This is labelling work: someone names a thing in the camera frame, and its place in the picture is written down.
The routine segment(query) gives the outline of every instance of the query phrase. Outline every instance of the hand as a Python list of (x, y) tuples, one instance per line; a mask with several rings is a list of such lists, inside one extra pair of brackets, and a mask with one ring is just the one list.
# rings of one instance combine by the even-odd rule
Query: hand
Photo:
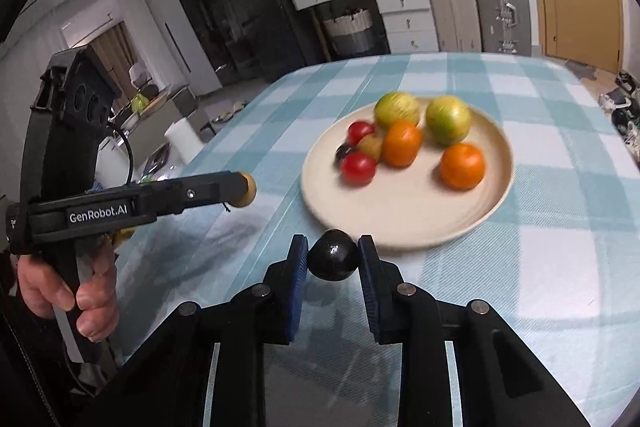
[(27, 307), (38, 317), (53, 318), (52, 304), (71, 311), (76, 301), (84, 310), (78, 317), (78, 331), (92, 342), (113, 332), (120, 312), (116, 308), (116, 266), (114, 253), (104, 241), (94, 258), (94, 277), (78, 288), (76, 297), (49, 264), (31, 255), (20, 256), (18, 283)]

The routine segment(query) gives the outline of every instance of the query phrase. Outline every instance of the white cylinder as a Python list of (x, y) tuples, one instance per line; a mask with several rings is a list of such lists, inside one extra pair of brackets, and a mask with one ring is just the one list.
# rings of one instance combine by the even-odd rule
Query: white cylinder
[(169, 140), (171, 147), (177, 150), (180, 160), (185, 165), (193, 160), (204, 147), (186, 118), (172, 123), (164, 133), (164, 137)]
[(103, 188), (120, 187), (127, 182), (129, 157), (112, 137), (105, 138), (98, 149), (95, 179)]

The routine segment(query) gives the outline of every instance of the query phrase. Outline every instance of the red fruit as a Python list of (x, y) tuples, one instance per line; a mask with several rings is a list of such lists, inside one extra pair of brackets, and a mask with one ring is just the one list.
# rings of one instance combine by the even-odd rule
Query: red fruit
[(347, 130), (347, 143), (352, 147), (356, 147), (358, 142), (367, 134), (373, 134), (376, 126), (365, 120), (356, 120)]
[(340, 162), (340, 176), (346, 183), (362, 187), (376, 175), (376, 162), (362, 152), (352, 152)]

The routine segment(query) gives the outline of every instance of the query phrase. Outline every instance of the brown curtain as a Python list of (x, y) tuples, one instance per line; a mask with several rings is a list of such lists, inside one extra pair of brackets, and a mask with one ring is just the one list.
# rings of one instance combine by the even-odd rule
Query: brown curtain
[(122, 91), (122, 96), (113, 102), (113, 110), (117, 112), (138, 93), (129, 78), (129, 68), (136, 62), (136, 55), (124, 22), (96, 37), (90, 42), (90, 46)]

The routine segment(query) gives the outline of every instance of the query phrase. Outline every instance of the orange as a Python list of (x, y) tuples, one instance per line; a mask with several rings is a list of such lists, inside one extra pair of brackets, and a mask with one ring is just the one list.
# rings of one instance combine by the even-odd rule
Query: orange
[(382, 142), (382, 159), (393, 167), (411, 165), (422, 145), (422, 130), (415, 123), (398, 120), (386, 132)]
[(469, 190), (484, 178), (484, 155), (470, 143), (456, 143), (449, 147), (440, 160), (442, 181), (457, 190)]

